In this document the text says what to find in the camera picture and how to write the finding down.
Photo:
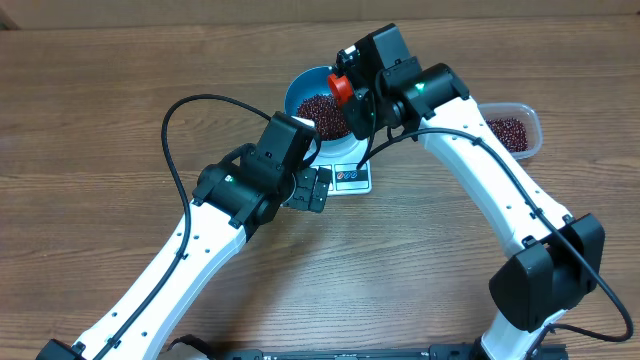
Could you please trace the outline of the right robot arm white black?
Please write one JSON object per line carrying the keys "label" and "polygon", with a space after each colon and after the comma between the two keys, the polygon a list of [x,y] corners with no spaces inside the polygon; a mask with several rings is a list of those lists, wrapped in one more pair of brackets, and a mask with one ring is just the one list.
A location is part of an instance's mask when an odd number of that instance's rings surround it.
{"label": "right robot arm white black", "polygon": [[496,232],[507,262],[490,279],[498,313],[475,359],[536,359],[560,318],[600,286],[605,232],[546,194],[489,129],[464,82],[445,64],[414,58],[388,66],[349,61],[328,83],[359,138],[402,128],[456,177]]}

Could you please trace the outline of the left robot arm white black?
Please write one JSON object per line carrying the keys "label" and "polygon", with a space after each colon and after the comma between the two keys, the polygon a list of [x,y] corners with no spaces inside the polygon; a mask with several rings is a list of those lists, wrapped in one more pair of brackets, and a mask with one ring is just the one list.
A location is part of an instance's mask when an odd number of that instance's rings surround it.
{"label": "left robot arm white black", "polygon": [[318,145],[244,144],[207,166],[166,244],[108,314],[37,359],[155,359],[213,275],[282,206],[321,212],[330,173]]}

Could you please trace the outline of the red scoop with blue handle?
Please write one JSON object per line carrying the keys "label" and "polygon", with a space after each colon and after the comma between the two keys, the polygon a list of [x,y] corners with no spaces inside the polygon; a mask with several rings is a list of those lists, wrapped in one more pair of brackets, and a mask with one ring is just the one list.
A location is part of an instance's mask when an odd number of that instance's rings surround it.
{"label": "red scoop with blue handle", "polygon": [[346,75],[330,74],[327,83],[339,107],[344,106],[354,96],[351,82]]}

